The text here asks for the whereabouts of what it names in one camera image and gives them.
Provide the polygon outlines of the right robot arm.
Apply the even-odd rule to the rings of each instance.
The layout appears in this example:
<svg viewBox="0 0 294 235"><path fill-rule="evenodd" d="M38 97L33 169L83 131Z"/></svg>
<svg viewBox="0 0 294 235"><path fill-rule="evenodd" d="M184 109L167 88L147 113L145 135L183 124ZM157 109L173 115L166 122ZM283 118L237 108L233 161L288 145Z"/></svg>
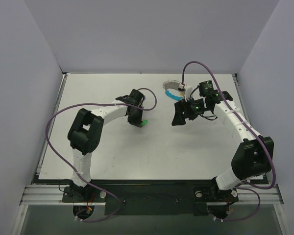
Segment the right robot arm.
<svg viewBox="0 0 294 235"><path fill-rule="evenodd" d="M172 96L176 100L172 126L186 124L210 111L220 120L238 144L231 161L231 167L215 177L214 185L209 187L210 197L221 200L227 190L233 189L243 181L271 171L274 142L270 137L262 137L244 118L236 107L232 96L227 92L215 90L211 80L199 83L196 90L200 99L194 99L195 90L188 85L177 83L174 86L181 96Z"/></svg>

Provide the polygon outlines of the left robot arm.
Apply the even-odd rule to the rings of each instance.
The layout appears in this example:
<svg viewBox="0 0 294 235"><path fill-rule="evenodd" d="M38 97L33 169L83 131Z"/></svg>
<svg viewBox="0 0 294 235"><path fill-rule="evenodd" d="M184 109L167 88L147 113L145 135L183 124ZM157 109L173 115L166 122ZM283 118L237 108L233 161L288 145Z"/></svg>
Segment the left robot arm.
<svg viewBox="0 0 294 235"><path fill-rule="evenodd" d="M129 95L117 97L111 104L100 108L80 109L68 132L68 140L73 149L73 172L70 187L79 201L87 201L91 196L88 182L91 181L90 166L92 152L98 147L104 125L127 117L129 124L142 127L143 101L145 96L133 89Z"/></svg>

